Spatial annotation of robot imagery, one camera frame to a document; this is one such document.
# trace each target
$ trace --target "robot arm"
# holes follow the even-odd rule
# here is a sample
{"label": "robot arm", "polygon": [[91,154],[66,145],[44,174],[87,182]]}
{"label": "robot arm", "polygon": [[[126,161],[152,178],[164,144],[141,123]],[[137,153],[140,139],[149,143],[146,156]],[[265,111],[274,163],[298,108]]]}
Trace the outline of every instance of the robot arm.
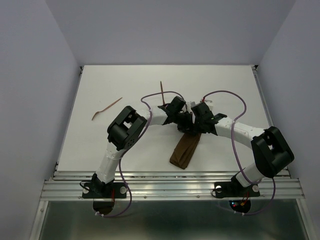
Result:
{"label": "robot arm", "polygon": [[[153,108],[149,125],[175,123],[178,130],[184,133],[212,133],[231,138],[233,124],[231,118],[221,113],[213,115],[205,102],[191,107],[193,114],[187,111],[182,112],[185,105],[186,102],[176,96],[171,103]],[[138,141],[149,119],[148,110],[135,111],[127,106],[111,123],[107,129],[109,135],[106,153],[99,169],[91,179],[94,192],[101,196],[108,196],[119,160]],[[287,142],[276,127],[262,129],[237,122],[233,133],[235,141],[253,151],[255,163],[243,170],[250,182],[259,181],[264,177],[273,178],[294,159]],[[216,197],[241,197],[252,189],[250,182],[241,172],[233,176],[231,181],[216,182],[215,185],[221,186],[221,190],[216,192]]]}

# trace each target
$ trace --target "brown fabric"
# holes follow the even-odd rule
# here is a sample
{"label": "brown fabric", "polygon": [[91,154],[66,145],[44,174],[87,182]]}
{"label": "brown fabric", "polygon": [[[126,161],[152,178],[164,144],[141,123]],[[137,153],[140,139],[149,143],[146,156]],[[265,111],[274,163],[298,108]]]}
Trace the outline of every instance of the brown fabric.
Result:
{"label": "brown fabric", "polygon": [[186,169],[197,148],[201,133],[197,135],[184,134],[176,145],[170,163],[181,169]]}

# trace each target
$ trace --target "thin stick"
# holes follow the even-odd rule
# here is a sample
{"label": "thin stick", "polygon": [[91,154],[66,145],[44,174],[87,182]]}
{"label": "thin stick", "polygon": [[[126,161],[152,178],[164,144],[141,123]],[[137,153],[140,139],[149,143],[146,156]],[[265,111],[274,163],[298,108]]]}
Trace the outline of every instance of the thin stick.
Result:
{"label": "thin stick", "polygon": [[107,106],[107,107],[106,107],[105,109],[103,109],[102,111],[97,111],[97,112],[93,115],[93,117],[92,117],[91,121],[93,121],[93,120],[94,120],[94,118],[95,118],[95,116],[96,116],[97,114],[102,113],[103,111],[105,111],[105,110],[107,110],[107,109],[111,108],[113,105],[115,105],[115,104],[116,104],[117,102],[119,102],[121,99],[122,99],[122,97],[120,97],[117,101],[115,101],[115,102],[111,103],[109,106]]}
{"label": "thin stick", "polygon": [[162,104],[165,105],[164,89],[162,87],[162,81],[160,81],[161,95],[162,95]]}

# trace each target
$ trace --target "gray wall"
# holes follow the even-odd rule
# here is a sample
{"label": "gray wall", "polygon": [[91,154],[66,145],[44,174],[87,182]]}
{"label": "gray wall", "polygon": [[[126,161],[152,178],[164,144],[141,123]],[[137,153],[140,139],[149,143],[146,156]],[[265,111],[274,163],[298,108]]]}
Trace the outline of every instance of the gray wall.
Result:
{"label": "gray wall", "polygon": [[320,2],[298,0],[258,68],[271,116],[288,140],[309,210],[320,226]]}
{"label": "gray wall", "polygon": [[80,64],[258,64],[295,0],[46,0]]}
{"label": "gray wall", "polygon": [[79,67],[44,0],[0,7],[0,239],[29,239]]}

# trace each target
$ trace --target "black joint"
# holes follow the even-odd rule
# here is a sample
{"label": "black joint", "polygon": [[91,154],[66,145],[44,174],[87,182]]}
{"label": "black joint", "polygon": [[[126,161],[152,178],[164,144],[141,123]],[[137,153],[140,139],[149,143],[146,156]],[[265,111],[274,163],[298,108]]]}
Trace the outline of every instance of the black joint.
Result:
{"label": "black joint", "polygon": [[100,179],[98,178],[97,174],[94,173],[92,175],[91,178],[91,188],[90,190],[96,194],[102,194],[105,192],[110,192],[112,189],[112,184],[113,184],[114,180],[104,183],[102,181],[100,181]]}
{"label": "black joint", "polygon": [[200,102],[191,108],[195,115],[195,126],[200,133],[211,133],[218,135],[215,125],[227,115],[218,113],[214,115],[205,102]]}
{"label": "black joint", "polygon": [[147,120],[137,114],[136,110],[126,106],[108,127],[108,141],[113,143],[118,151],[128,150],[137,142],[146,123]]}
{"label": "black joint", "polygon": [[264,130],[260,136],[254,137],[251,146],[255,165],[267,178],[276,176],[295,159],[284,136],[274,126]]}
{"label": "black joint", "polygon": [[163,125],[175,123],[180,132],[196,135],[197,132],[194,129],[192,114],[187,111],[182,112],[185,105],[186,101],[176,96],[171,103],[158,106],[158,108],[162,109],[168,116]]}

